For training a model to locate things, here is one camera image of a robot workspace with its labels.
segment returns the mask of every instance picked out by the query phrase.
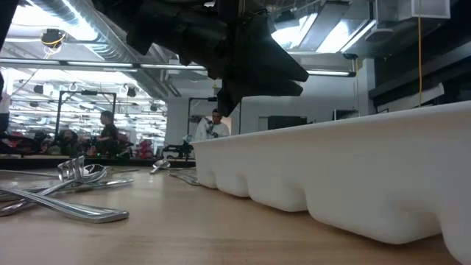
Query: black shirt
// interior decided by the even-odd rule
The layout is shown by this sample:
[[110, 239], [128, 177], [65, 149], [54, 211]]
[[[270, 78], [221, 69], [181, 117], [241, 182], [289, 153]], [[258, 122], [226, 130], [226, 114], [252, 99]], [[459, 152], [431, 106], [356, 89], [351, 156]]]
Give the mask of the black shirt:
[[110, 137], [114, 141], [118, 140], [118, 128], [114, 124], [107, 124], [102, 131], [101, 137]]

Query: wooden workbench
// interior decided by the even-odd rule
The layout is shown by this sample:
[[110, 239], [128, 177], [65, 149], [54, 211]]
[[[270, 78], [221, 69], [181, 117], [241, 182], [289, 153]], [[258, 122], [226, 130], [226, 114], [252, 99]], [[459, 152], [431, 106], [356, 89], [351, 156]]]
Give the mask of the wooden workbench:
[[[458, 264], [441, 236], [381, 244], [320, 224], [307, 213], [284, 213], [148, 172], [124, 173], [135, 178], [132, 186], [59, 196], [128, 210], [125, 221], [85, 224], [41, 207], [0, 218], [0, 264]], [[13, 182], [52, 183], [0, 175], [0, 186]]]

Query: white shirt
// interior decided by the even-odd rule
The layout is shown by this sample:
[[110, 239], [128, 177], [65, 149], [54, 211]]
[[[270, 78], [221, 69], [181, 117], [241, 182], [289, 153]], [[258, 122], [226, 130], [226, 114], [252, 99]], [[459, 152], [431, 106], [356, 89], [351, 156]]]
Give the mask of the white shirt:
[[3, 97], [3, 99], [0, 101], [0, 113], [9, 113], [10, 103], [11, 103], [10, 95], [7, 94], [7, 92], [4, 89], [3, 92], [1, 93], [1, 96]]
[[[196, 129], [196, 135], [194, 136], [195, 141], [203, 141], [208, 139], [215, 138], [212, 135], [208, 135], [207, 130], [209, 129], [209, 124], [206, 119], [201, 119]], [[218, 138], [230, 136], [229, 127], [226, 124], [213, 124], [213, 133], [218, 134]]]

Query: workshop table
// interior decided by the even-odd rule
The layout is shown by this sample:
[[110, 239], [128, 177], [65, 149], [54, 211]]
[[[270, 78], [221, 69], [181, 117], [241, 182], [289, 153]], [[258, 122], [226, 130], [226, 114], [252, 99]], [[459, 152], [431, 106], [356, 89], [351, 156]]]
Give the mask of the workshop table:
[[[458, 264], [441, 236], [381, 244], [306, 212], [285, 213], [149, 170], [116, 175], [135, 178], [129, 186], [58, 196], [128, 210], [128, 220], [87, 224], [42, 207], [0, 218], [0, 264]], [[4, 187], [56, 182], [0, 174]]]

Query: ceiling pipe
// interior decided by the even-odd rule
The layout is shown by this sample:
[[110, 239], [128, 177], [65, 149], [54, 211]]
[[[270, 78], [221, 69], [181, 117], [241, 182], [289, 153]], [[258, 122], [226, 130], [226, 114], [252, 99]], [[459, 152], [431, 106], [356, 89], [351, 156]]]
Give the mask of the ceiling pipe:
[[[138, 62], [139, 59], [129, 47], [110, 29], [106, 22], [96, 13], [88, 0], [27, 0], [54, 17], [61, 18], [72, 29], [80, 26], [94, 29], [98, 43], [107, 45], [88, 45], [88, 48], [107, 62]], [[165, 85], [153, 79], [148, 72], [126, 73], [134, 78], [150, 96], [162, 99], [169, 92]]]

